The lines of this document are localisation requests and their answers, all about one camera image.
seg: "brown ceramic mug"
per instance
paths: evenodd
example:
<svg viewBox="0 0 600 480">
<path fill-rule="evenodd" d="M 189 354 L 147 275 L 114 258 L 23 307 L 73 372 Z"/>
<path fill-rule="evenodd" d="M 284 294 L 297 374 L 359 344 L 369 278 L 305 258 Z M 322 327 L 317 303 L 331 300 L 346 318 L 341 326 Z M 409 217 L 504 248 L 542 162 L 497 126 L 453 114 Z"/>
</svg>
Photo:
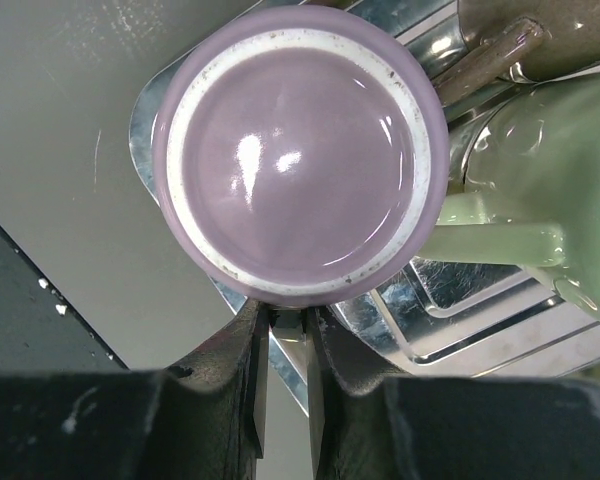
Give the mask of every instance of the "brown ceramic mug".
<svg viewBox="0 0 600 480">
<path fill-rule="evenodd" d="M 600 1 L 460 0 L 471 50 L 434 79 L 443 106 L 496 77 L 543 82 L 600 63 Z"/>
</svg>

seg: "purple ceramic surface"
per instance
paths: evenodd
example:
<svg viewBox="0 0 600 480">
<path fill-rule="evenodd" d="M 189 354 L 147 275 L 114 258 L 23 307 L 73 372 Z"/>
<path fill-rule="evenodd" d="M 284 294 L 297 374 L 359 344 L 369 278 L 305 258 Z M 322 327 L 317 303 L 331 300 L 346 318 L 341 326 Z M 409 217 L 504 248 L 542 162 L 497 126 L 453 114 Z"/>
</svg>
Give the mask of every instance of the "purple ceramic surface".
<svg viewBox="0 0 600 480">
<path fill-rule="evenodd" d="M 362 294 L 408 263 L 440 211 L 449 148 L 409 52 L 353 15 L 303 6 L 247 15 L 200 45 L 167 91 L 153 155 L 160 207 L 196 263 L 247 296 L 304 306 Z"/>
</svg>

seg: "green ceramic mug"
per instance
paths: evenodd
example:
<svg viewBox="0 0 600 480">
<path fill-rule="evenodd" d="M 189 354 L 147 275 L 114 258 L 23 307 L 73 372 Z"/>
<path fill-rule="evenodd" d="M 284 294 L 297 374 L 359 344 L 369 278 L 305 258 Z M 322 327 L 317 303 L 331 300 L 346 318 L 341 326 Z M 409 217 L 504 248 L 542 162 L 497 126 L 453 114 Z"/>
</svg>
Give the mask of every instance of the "green ceramic mug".
<svg viewBox="0 0 600 480">
<path fill-rule="evenodd" d="M 514 98 L 474 138 L 418 255 L 520 265 L 600 320 L 600 74 Z"/>
</svg>

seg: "glossy ceramic surface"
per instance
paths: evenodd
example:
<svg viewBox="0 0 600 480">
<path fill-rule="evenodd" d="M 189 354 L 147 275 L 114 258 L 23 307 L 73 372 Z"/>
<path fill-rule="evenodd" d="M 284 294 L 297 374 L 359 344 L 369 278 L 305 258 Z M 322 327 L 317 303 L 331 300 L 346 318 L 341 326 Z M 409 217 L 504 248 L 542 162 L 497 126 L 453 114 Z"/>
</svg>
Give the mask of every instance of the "glossy ceramic surface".
<svg viewBox="0 0 600 480">
<path fill-rule="evenodd" d="M 421 254 L 524 265 L 600 321 L 600 74 L 509 102 L 468 165 Z"/>
<path fill-rule="evenodd" d="M 459 0 L 458 16 L 470 49 L 522 17 L 542 26 L 542 44 L 512 69 L 516 80 L 549 80 L 600 62 L 600 0 Z"/>
<path fill-rule="evenodd" d="M 191 257 L 282 305 L 359 295 L 433 228 L 446 125 L 392 37 L 344 12 L 243 17 L 183 63 L 153 139 L 158 201 Z"/>
</svg>

